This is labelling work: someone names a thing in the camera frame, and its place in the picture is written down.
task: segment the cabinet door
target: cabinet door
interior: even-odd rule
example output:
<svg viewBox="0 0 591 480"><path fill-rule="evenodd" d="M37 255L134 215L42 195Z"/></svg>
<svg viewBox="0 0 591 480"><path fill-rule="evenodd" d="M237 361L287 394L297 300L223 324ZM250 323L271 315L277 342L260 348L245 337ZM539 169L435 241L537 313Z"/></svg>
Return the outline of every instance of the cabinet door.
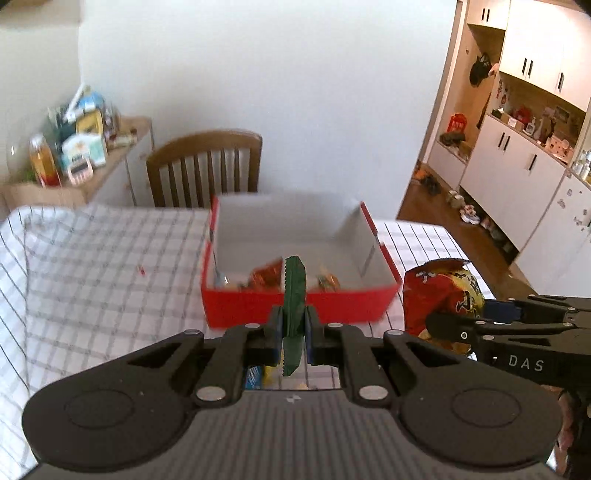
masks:
<svg viewBox="0 0 591 480"><path fill-rule="evenodd" d="M542 90L554 93L560 78L564 36L568 29L566 9L532 2L528 13L528 63L525 79Z"/></svg>
<svg viewBox="0 0 591 480"><path fill-rule="evenodd" d="M134 198L131 194L131 183L129 182L125 160L109 175L105 184L96 192L92 202L112 207L134 206Z"/></svg>
<svg viewBox="0 0 591 480"><path fill-rule="evenodd" d="M485 15L482 25L505 30L509 18L509 0L487 0L484 7Z"/></svg>
<svg viewBox="0 0 591 480"><path fill-rule="evenodd" d="M591 19L584 13L568 10L569 27L565 31L559 95L584 112L591 98Z"/></svg>
<svg viewBox="0 0 591 480"><path fill-rule="evenodd" d="M537 293L572 294L557 279L564 277L573 256L587 238L586 225L590 219L591 191L574 175L565 177L548 212L516 260Z"/></svg>
<svg viewBox="0 0 591 480"><path fill-rule="evenodd" d="M533 39L528 11L533 3L533 0L512 0L499 66L500 71L522 79L531 60L528 50Z"/></svg>
<svg viewBox="0 0 591 480"><path fill-rule="evenodd" d="M515 152L510 152L511 183L505 190L509 201L497 223L522 250L554 196L564 167L525 138L518 139Z"/></svg>
<svg viewBox="0 0 591 480"><path fill-rule="evenodd" d="M127 155L129 179L134 193L135 205L138 207L153 207L154 198L148 179L146 160L152 153L152 135L148 133Z"/></svg>
<svg viewBox="0 0 591 480"><path fill-rule="evenodd" d="M470 0L466 23L470 25L485 25L487 3L486 0Z"/></svg>
<svg viewBox="0 0 591 480"><path fill-rule="evenodd" d="M461 186L495 221L504 208L503 148L509 132L501 122L486 116L460 182Z"/></svg>
<svg viewBox="0 0 591 480"><path fill-rule="evenodd" d="M589 232L589 228L581 227L581 236ZM553 295L568 297L591 297L591 283L589 272L591 271L591 241L589 235L585 237L583 244L573 251L567 266L557 278L550 281L548 290L555 292Z"/></svg>

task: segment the red and white box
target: red and white box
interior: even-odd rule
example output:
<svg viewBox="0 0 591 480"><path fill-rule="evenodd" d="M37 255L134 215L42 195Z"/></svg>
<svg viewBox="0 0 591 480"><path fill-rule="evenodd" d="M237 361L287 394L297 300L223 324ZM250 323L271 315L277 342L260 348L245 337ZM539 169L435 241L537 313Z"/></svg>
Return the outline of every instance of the red and white box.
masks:
<svg viewBox="0 0 591 480"><path fill-rule="evenodd" d="M212 207L201 292L207 323L228 328L266 323L282 292L228 290L219 279L247 280L251 271L296 255L306 268L307 289L317 275L335 275L341 289L309 291L323 323L377 322L402 278L367 208L333 194L230 194Z"/></svg>

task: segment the checkered tablecloth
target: checkered tablecloth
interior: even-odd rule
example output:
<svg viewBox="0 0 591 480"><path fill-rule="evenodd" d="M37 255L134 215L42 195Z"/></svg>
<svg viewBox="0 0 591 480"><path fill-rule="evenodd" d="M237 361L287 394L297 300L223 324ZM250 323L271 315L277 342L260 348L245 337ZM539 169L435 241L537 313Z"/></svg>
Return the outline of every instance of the checkered tablecloth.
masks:
<svg viewBox="0 0 591 480"><path fill-rule="evenodd" d="M185 329L206 337L200 296L208 213L183 209L21 208L0 227L0 479L35 465L21 428L37 390ZM376 222L400 273L465 254L438 226ZM483 294L492 295L478 274ZM403 329L401 296L366 335ZM336 369L305 359L270 388L335 388Z"/></svg>

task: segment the wooden chair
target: wooden chair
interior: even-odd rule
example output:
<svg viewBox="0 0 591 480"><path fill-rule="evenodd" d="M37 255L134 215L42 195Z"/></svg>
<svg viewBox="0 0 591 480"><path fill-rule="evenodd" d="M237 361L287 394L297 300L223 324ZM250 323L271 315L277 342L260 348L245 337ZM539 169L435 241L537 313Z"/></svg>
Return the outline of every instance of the wooden chair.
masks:
<svg viewBox="0 0 591 480"><path fill-rule="evenodd" d="M249 151L248 168L246 168L246 150ZM147 160L148 178L150 179L154 205L156 207L167 206L163 179L165 183L170 185L170 195L166 195L166 197L168 200L172 200L174 207L191 208L195 203L193 201L195 197L199 208L206 207L204 187L207 188L209 194L205 198L209 197L208 206L210 206L217 191L216 183L220 186L221 193L228 192L228 171L233 176L233 182L230 182L233 183L232 192L241 191L241 184L244 184L244 181L241 180L245 180L246 172L248 172L246 189L248 192L256 192L261 165L261 150L262 137L260 135L240 130L212 130L169 142L150 155ZM216 164L215 171L219 171L218 176L215 175L214 163ZM202 184L202 173L205 174L205 172L207 183ZM192 177L191 181L194 179L194 190L190 188L189 177ZM179 190L182 190L183 196L181 198L179 198Z"/></svg>

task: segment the cabinet handle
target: cabinet handle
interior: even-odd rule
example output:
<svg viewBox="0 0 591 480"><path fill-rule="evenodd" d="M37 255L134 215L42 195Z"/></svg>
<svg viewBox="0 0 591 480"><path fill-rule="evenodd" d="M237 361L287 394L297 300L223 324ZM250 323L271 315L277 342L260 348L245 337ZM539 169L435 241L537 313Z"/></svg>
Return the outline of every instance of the cabinet handle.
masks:
<svg viewBox="0 0 591 480"><path fill-rule="evenodd" d="M530 163L530 167L528 168L529 171L531 171L532 168L534 168L535 165L535 161L538 159L538 154L534 155L534 159L531 161Z"/></svg>

